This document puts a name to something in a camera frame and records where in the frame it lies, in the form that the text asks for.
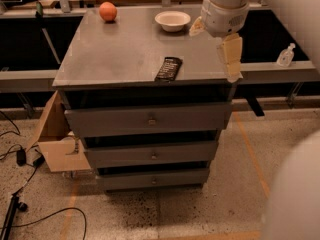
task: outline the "bowl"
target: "bowl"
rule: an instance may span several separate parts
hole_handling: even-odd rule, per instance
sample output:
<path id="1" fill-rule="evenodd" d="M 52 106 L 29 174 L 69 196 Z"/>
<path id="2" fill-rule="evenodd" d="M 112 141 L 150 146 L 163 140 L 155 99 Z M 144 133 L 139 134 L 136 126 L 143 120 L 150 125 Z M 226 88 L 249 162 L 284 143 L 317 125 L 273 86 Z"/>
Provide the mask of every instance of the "bowl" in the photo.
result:
<path id="1" fill-rule="evenodd" d="M 191 18 L 184 12 L 166 11 L 157 14 L 155 20 L 165 31 L 178 32 L 190 22 Z"/>

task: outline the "concrete floor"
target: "concrete floor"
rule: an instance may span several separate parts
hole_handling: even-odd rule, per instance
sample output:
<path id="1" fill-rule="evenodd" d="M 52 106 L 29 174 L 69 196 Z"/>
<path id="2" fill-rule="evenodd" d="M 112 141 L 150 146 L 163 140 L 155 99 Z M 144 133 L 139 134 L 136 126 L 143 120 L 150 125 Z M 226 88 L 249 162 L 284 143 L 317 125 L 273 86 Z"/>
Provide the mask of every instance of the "concrete floor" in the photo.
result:
<path id="1" fill-rule="evenodd" d="M 257 118 L 243 101 L 235 102 L 236 112 L 221 135 L 203 188 L 105 194 L 96 186 L 92 173 L 69 179 L 61 173 L 51 173 L 44 163 L 21 193 L 20 201 L 29 208 L 25 213 L 17 212 L 14 224 L 77 207 L 87 218 L 86 239 L 258 239 L 279 166 L 298 142 L 320 129 L 319 104 L 301 104 L 289 109 L 281 101 L 268 101 L 263 104 L 266 115 Z M 16 143 L 25 147 L 38 122 L 37 115 L 36 119 L 25 119 L 24 111 L 2 111 L 14 120 L 22 136 L 0 137 L 0 154 Z M 0 134 L 12 129 L 0 116 Z M 35 157 L 36 152 L 28 153 L 28 162 L 32 163 Z M 0 167 L 2 225 L 11 193 L 25 183 L 33 168 L 17 166 L 15 154 L 1 161 Z M 13 228 L 10 239 L 82 239 L 83 233 L 81 213 L 68 210 L 32 226 Z"/>

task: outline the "spray bottle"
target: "spray bottle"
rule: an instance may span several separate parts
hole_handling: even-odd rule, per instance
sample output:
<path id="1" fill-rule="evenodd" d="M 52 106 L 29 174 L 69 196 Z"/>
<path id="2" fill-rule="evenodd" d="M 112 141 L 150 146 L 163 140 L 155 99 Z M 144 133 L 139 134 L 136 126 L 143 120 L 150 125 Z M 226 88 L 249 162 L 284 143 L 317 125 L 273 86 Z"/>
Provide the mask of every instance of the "spray bottle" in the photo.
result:
<path id="1" fill-rule="evenodd" d="M 287 49 L 284 49 L 278 57 L 277 64 L 282 67 L 289 67 L 294 56 L 293 49 L 295 47 L 296 45 L 294 43 L 291 43 Z"/>

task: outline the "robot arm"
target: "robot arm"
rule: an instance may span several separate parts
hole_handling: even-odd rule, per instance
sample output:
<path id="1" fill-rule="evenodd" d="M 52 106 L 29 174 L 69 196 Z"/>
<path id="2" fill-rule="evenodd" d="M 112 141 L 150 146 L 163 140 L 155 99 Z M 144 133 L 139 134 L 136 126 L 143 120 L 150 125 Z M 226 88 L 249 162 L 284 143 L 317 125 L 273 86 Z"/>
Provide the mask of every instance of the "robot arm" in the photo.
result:
<path id="1" fill-rule="evenodd" d="M 265 0 L 320 71 L 320 0 Z M 273 182 L 261 240 L 319 239 L 320 131 L 295 147 Z"/>
<path id="2" fill-rule="evenodd" d="M 320 0 L 265 1 L 320 71 Z M 248 0 L 203 0 L 202 27 L 226 37 L 243 27 L 248 9 Z"/>
<path id="3" fill-rule="evenodd" d="M 248 0 L 203 0 L 201 20 L 209 34 L 225 37 L 243 27 L 248 9 Z"/>

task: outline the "cabinet top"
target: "cabinet top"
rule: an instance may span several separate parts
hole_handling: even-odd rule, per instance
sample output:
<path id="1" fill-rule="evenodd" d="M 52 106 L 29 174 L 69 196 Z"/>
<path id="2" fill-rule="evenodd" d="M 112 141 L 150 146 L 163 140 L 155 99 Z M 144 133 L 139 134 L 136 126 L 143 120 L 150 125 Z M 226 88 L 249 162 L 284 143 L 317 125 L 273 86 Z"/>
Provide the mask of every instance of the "cabinet top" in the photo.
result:
<path id="1" fill-rule="evenodd" d="M 219 40 L 207 32 L 189 36 L 200 5 L 117 9 L 113 23 L 104 22 L 97 8 L 88 9 L 56 75 L 56 89 L 156 85 L 154 78 L 166 56 L 183 60 L 170 84 L 226 79 L 216 50 Z M 165 10 L 186 12 L 191 22 L 180 32 L 165 32 L 154 19 Z"/>

